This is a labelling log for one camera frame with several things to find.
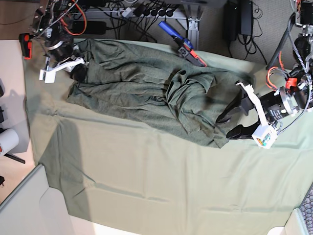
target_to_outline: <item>blue tool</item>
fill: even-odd
[[[165,32],[167,32],[173,40],[179,45],[178,53],[196,66],[207,67],[206,63],[195,53],[191,42],[187,38],[183,38],[175,29],[167,22],[161,21],[158,24]]]

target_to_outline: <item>red cable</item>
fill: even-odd
[[[72,36],[82,35],[86,31],[86,28],[87,28],[87,18],[86,18],[86,15],[85,15],[84,11],[80,8],[80,6],[78,4],[76,4],[76,6],[77,6],[78,10],[82,13],[83,18],[84,18],[84,23],[85,23],[84,30],[81,33],[72,33],[67,28],[68,25],[64,21],[61,21],[62,24],[64,25],[64,29],[66,30],[66,32],[68,32]]]
[[[284,63],[282,62],[282,51],[279,52],[278,60],[279,60],[279,64],[282,70],[285,70]]]
[[[273,70],[273,69],[277,69],[278,67],[272,67],[272,68],[270,68],[269,70],[268,70],[268,74],[267,74],[267,76],[266,76],[266,81],[267,81],[267,86],[269,87],[269,88],[271,88],[272,90],[273,90],[273,88],[275,89],[275,90],[277,90],[277,87],[270,81],[270,79],[269,79],[269,73]]]

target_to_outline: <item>green cloth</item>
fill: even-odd
[[[200,145],[227,143],[239,116],[218,127],[215,120],[238,93],[235,82],[250,81],[248,76],[117,41],[85,40],[79,47],[89,61],[88,74],[73,86],[68,102]]]
[[[128,43],[172,52],[167,45]],[[249,74],[256,93],[270,91],[263,65],[197,53],[212,67]],[[141,235],[266,235],[285,225],[312,184],[313,113],[270,150],[253,140],[201,146],[66,102],[73,80],[63,70],[55,83],[39,81],[43,55],[34,43],[33,58],[24,60],[34,161],[45,166],[49,186],[62,192],[70,215]],[[280,76],[271,79],[284,83]],[[240,123],[256,120],[252,112]]]

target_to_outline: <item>white cylinder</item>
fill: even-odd
[[[13,129],[7,129],[0,134],[0,156],[3,156],[19,144],[19,136]]]

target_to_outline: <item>blue handle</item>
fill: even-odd
[[[161,21],[158,26],[160,26],[165,32],[167,32],[172,37],[178,37],[179,39],[183,40],[183,37],[180,36],[180,34],[174,30],[167,22]]]

